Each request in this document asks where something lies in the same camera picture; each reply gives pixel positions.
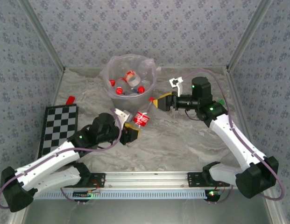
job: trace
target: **chessboard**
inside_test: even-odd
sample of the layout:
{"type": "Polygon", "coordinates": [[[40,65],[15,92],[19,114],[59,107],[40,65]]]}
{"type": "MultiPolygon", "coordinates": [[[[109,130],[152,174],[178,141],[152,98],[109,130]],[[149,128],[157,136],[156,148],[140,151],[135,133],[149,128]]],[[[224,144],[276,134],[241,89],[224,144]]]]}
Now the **chessboard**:
{"type": "Polygon", "coordinates": [[[55,150],[78,128],[76,104],[46,107],[38,158],[55,150]]]}

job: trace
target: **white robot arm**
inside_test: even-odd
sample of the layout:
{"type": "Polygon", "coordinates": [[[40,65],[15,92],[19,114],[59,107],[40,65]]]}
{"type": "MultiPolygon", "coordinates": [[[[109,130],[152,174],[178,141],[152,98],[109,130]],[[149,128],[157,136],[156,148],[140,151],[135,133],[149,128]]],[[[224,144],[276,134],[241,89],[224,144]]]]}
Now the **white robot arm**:
{"type": "Polygon", "coordinates": [[[221,181],[236,185],[247,198],[252,198],[274,186],[276,178],[272,171],[277,173],[278,161],[273,156],[267,158],[244,136],[233,121],[230,124],[228,111],[221,103],[212,99],[208,79],[206,77],[193,78],[191,95],[182,94],[182,82],[181,77],[170,79],[171,86],[178,88],[178,92],[162,95],[153,101],[154,105],[163,111],[170,111],[172,107],[175,110],[185,109],[186,114],[189,110],[195,110],[198,119],[225,142],[240,165],[240,168],[235,168],[220,162],[208,164],[203,167],[202,172],[205,181],[210,183],[221,181]]]}
{"type": "Polygon", "coordinates": [[[101,113],[92,125],[74,133],[54,151],[15,170],[12,167],[4,169],[1,174],[0,195],[3,193],[11,212],[27,207],[34,198],[53,189],[76,184],[83,186],[89,182],[91,173],[83,163],[64,167],[86,153],[100,151],[89,148],[97,148],[100,143],[112,143],[116,139],[123,145],[137,139],[139,130],[125,126],[125,122],[129,121],[132,115],[118,109],[115,109],[114,113],[119,122],[117,126],[111,114],[101,113]]]}

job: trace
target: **marble surface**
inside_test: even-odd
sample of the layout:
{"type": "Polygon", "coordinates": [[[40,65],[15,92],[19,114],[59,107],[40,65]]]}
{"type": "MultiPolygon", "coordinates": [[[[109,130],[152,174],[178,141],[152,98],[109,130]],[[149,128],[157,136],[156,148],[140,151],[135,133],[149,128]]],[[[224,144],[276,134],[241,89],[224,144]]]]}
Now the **marble surface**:
{"type": "MultiPolygon", "coordinates": [[[[194,69],[162,69],[157,78],[153,97],[161,96],[172,88],[169,79],[185,76],[194,69]]],[[[91,124],[102,112],[110,112],[112,101],[107,96],[98,69],[66,69],[56,100],[65,104],[69,95],[75,96],[79,106],[78,129],[91,124]]],[[[225,90],[231,113],[236,124],[235,107],[226,77],[216,73],[225,90]]],[[[222,99],[219,87],[207,73],[215,100],[222,99]]],[[[183,82],[184,94],[191,93],[191,77],[183,82]]],[[[233,154],[224,142],[201,121],[186,117],[184,110],[162,112],[152,109],[151,120],[142,129],[140,138],[123,146],[120,143],[104,152],[89,153],[80,161],[91,171],[187,171],[201,170],[213,161],[237,166],[233,154]]]]}

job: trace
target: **white cable connector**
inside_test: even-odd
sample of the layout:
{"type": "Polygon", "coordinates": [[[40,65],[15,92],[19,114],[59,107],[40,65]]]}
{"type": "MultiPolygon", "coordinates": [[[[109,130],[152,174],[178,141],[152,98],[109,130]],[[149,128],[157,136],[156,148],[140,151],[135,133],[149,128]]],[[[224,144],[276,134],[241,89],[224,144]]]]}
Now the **white cable connector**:
{"type": "Polygon", "coordinates": [[[183,79],[182,77],[179,77],[179,78],[172,78],[169,80],[172,88],[178,88],[178,96],[180,97],[180,95],[182,94],[182,82],[183,82],[183,79]]]}

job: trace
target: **plastic bucket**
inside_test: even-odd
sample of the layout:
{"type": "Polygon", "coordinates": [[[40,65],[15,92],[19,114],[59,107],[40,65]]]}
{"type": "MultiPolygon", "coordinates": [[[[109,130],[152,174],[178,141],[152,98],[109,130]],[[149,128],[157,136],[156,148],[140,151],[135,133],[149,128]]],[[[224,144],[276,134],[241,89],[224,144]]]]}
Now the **plastic bucket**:
{"type": "Polygon", "coordinates": [[[149,98],[153,95],[156,84],[156,73],[156,66],[153,59],[129,54],[112,57],[100,75],[114,107],[122,111],[127,110],[135,115],[142,106],[149,103],[149,98]],[[124,77],[129,70],[135,71],[141,77],[141,80],[147,80],[151,85],[142,94],[134,96],[117,95],[115,89],[110,84],[110,80],[117,80],[118,78],[124,77]]]}

